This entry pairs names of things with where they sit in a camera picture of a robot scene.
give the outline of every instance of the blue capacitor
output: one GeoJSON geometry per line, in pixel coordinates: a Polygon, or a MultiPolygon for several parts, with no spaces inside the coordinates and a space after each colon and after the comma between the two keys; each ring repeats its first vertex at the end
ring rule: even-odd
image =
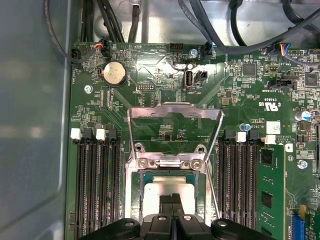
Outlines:
{"type": "Polygon", "coordinates": [[[251,130],[251,125],[248,123],[241,123],[239,127],[243,132],[249,132],[251,130]]]}

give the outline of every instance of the ram slot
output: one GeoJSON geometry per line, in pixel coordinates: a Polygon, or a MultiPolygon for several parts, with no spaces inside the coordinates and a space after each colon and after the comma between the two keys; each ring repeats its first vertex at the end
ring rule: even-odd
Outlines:
{"type": "Polygon", "coordinates": [[[88,181],[90,182],[90,198],[88,201],[88,220],[89,220],[89,232],[92,233],[95,231],[95,219],[96,219],[96,196],[97,196],[97,145],[93,144],[91,151],[91,162],[90,162],[90,178],[88,181]]]}
{"type": "Polygon", "coordinates": [[[99,228],[104,227],[108,224],[108,156],[109,146],[101,143],[98,151],[98,162],[99,162],[99,209],[98,219],[99,228]]]}
{"type": "Polygon", "coordinates": [[[224,218],[230,219],[230,153],[231,145],[227,144],[224,146],[224,159],[223,159],[223,211],[224,218]]]}
{"type": "Polygon", "coordinates": [[[110,195],[110,222],[113,223],[119,219],[119,190],[120,190],[120,147],[117,143],[110,146],[111,150],[111,195],[110,195]]]}
{"type": "Polygon", "coordinates": [[[240,158],[240,165],[241,165],[241,171],[240,175],[242,176],[242,181],[241,181],[241,194],[242,194],[242,199],[241,199],[241,222],[240,224],[246,226],[246,217],[247,217],[247,201],[248,201],[248,195],[247,195],[247,147],[243,147],[243,152],[242,156],[240,158]]]}
{"type": "Polygon", "coordinates": [[[218,161],[217,161],[217,186],[218,186],[217,203],[218,203],[218,209],[220,210],[221,214],[224,212],[223,196],[225,194],[224,192],[224,159],[225,159],[224,149],[225,149],[225,146],[223,144],[220,144],[218,149],[218,161]]]}
{"type": "Polygon", "coordinates": [[[82,237],[83,207],[84,207],[84,167],[85,166],[85,145],[77,144],[76,160],[76,193],[75,193],[75,239],[82,237]]]}
{"type": "Polygon", "coordinates": [[[230,157],[229,157],[229,216],[230,220],[236,221],[235,219],[235,199],[237,190],[235,189],[235,164],[236,164],[236,146],[230,146],[230,157]]]}
{"type": "Polygon", "coordinates": [[[250,146],[250,160],[251,160],[251,228],[257,229],[257,207],[258,207],[258,151],[256,145],[250,146]]]}
{"type": "Polygon", "coordinates": [[[241,178],[241,158],[242,158],[242,152],[243,152],[243,146],[237,145],[235,152],[234,152],[234,166],[233,166],[233,214],[234,214],[234,221],[236,223],[241,222],[241,184],[242,184],[242,178],[241,178]]]}

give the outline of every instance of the capacitor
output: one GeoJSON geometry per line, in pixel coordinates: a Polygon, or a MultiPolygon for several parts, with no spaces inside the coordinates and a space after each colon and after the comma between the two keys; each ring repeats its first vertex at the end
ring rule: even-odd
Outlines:
{"type": "Polygon", "coordinates": [[[242,132],[249,132],[251,130],[251,125],[248,123],[241,123],[239,128],[242,132]]]}
{"type": "Polygon", "coordinates": [[[111,61],[101,69],[100,76],[109,86],[116,88],[127,81],[127,70],[122,63],[111,61]]]}
{"type": "Polygon", "coordinates": [[[298,111],[294,118],[297,120],[297,121],[308,121],[310,120],[311,118],[311,114],[309,111],[298,111]]]}

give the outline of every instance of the label sticker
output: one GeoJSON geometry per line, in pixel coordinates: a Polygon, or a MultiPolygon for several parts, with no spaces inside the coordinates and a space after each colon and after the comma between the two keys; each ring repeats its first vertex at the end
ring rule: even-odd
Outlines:
{"type": "Polygon", "coordinates": [[[281,122],[267,121],[266,122],[266,134],[281,134],[281,122]]]}

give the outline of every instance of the memory chip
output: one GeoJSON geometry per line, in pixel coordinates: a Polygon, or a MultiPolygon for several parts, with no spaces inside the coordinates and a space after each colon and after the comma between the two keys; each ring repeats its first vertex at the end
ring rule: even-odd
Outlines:
{"type": "Polygon", "coordinates": [[[318,75],[316,73],[306,73],[304,75],[304,85],[306,87],[316,87],[318,85],[318,75]]]}
{"type": "Polygon", "coordinates": [[[267,149],[261,150],[261,162],[263,164],[272,165],[272,151],[267,149]]]}
{"type": "Polygon", "coordinates": [[[255,76],[256,75],[256,65],[254,63],[243,64],[243,75],[244,76],[255,76]]]}
{"type": "Polygon", "coordinates": [[[261,194],[261,203],[266,207],[272,209],[272,198],[272,195],[263,191],[261,194]]]}

